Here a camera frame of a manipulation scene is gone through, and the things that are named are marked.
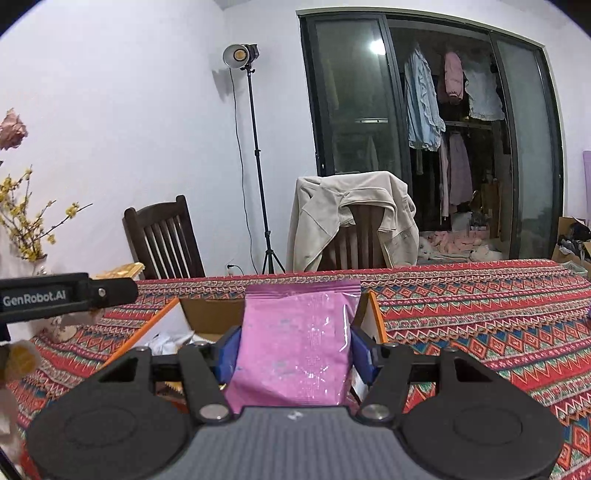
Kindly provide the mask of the white orange cracker packet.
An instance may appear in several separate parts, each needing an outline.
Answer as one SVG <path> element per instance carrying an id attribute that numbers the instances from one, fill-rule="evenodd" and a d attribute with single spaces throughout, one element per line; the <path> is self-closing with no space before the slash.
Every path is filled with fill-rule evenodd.
<path id="1" fill-rule="evenodd" d="M 149 348 L 153 355 L 161 356 L 175 355 L 184 346 L 206 344 L 212 344 L 212 341 L 195 333 L 161 332 L 148 339 L 144 346 Z"/>

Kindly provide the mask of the purple snack packet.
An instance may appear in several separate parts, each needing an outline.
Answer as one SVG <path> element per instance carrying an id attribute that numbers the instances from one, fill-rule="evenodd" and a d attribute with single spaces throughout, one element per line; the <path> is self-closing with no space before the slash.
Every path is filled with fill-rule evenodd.
<path id="1" fill-rule="evenodd" d="M 249 286 L 238 360 L 224 389 L 232 411 L 345 402 L 361 295 L 356 280 Z"/>

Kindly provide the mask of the red orange cardboard box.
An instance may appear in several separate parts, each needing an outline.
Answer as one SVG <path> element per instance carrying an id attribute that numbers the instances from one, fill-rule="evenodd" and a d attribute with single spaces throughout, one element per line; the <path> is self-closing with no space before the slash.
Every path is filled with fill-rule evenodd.
<path id="1" fill-rule="evenodd" d="M 242 299 L 174 299 L 156 313 L 146 324 L 141 326 L 113 354 L 118 359 L 134 347 L 145 347 L 144 343 L 161 332 L 195 333 L 207 340 L 215 342 L 232 326 L 242 327 L 245 313 L 245 298 Z M 356 309 L 351 328 L 359 326 L 377 343 L 386 339 L 386 330 L 378 301 L 373 294 L 363 294 Z M 363 385 L 352 364 L 349 370 L 349 390 L 346 400 L 341 405 L 352 403 L 363 398 L 367 387 Z"/>

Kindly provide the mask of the yellow blossom branches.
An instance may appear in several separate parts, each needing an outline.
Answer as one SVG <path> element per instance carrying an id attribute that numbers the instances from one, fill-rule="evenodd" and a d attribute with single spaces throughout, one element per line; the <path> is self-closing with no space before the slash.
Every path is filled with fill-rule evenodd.
<path id="1" fill-rule="evenodd" d="M 46 226 L 45 214 L 56 204 L 56 200 L 50 199 L 41 209 L 30 213 L 32 175 L 33 168 L 29 166 L 19 177 L 7 175 L 1 181 L 1 226 L 7 233 L 14 254 L 31 264 L 46 257 L 44 244 L 56 243 L 58 228 L 92 206 L 92 203 L 82 205 L 72 202 L 59 221 Z"/>

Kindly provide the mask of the chair under beige jacket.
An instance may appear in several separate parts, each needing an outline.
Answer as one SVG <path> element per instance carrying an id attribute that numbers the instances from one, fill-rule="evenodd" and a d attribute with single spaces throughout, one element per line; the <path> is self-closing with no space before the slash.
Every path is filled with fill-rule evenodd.
<path id="1" fill-rule="evenodd" d="M 384 208 L 352 205 L 355 224 L 340 227 L 322 252 L 318 271 L 383 269 L 388 266 L 378 238 Z"/>

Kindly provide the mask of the dark wooden chair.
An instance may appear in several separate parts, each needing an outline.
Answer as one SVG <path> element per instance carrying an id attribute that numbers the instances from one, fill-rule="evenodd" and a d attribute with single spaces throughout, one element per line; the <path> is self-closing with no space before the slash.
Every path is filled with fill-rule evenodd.
<path id="1" fill-rule="evenodd" d="M 204 278 L 184 195 L 139 210 L 129 207 L 123 225 L 134 260 L 144 266 L 145 280 Z"/>

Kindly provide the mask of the beige jacket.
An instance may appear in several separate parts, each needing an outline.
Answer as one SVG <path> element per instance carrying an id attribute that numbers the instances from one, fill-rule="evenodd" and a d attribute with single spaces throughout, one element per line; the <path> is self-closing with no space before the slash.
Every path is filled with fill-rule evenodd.
<path id="1" fill-rule="evenodd" d="M 287 270 L 318 270 L 322 252 L 339 229 L 356 225 L 352 209 L 358 206 L 383 211 L 377 238 L 386 265 L 415 265 L 419 229 L 409 187 L 388 171 L 376 171 L 297 179 L 287 237 Z"/>

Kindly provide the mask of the pink dried roses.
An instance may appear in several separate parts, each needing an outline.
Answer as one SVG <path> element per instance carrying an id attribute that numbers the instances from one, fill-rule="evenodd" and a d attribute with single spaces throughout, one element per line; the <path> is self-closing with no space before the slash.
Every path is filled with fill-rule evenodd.
<path id="1" fill-rule="evenodd" d="M 18 148 L 27 136 L 26 125 L 13 108 L 9 109 L 0 125 L 0 150 Z"/>

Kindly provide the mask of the patterned red tablecloth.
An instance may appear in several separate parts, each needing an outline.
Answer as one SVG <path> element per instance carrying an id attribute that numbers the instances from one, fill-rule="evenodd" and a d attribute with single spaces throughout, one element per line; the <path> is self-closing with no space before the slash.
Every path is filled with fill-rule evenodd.
<path id="1" fill-rule="evenodd" d="M 590 475 L 590 283 L 551 260 L 507 260 L 276 275 L 276 284 L 358 280 L 389 341 L 421 354 L 459 348 L 548 407 L 564 428 L 555 479 Z M 143 281 L 137 300 L 76 330 L 40 332 L 39 368 L 10 385 L 25 430 L 41 409 L 100 368 L 170 302 L 238 299 L 262 276 Z"/>

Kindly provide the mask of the light blue hanging shirt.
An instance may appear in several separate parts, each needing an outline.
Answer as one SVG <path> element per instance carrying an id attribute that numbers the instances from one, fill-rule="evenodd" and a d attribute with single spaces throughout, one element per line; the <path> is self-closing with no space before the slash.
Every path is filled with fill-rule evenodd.
<path id="1" fill-rule="evenodd" d="M 446 132 L 429 62 L 418 42 L 404 65 L 409 146 L 437 151 Z"/>

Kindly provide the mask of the cardboard box on floor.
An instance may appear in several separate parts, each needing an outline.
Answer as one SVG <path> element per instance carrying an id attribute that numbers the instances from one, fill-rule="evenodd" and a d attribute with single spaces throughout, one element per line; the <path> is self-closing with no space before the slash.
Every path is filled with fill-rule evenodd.
<path id="1" fill-rule="evenodd" d="M 559 218 L 552 260 L 568 264 L 576 273 L 590 279 L 590 228 L 584 221 Z"/>

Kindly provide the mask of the white hanging top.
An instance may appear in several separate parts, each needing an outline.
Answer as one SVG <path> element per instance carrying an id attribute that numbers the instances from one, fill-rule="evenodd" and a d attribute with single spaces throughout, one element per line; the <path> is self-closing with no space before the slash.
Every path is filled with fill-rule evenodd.
<path id="1" fill-rule="evenodd" d="M 463 63 L 465 91 L 469 96 L 471 118 L 486 121 L 505 119 L 503 104 L 497 93 L 497 80 L 486 62 L 467 59 Z"/>

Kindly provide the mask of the pink hanging garment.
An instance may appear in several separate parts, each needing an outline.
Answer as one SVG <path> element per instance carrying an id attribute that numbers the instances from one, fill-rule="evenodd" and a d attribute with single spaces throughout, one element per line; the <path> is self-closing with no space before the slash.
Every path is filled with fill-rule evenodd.
<path id="1" fill-rule="evenodd" d="M 454 51 L 445 55 L 444 83 L 450 103 L 460 103 L 464 98 L 464 70 L 462 60 Z"/>

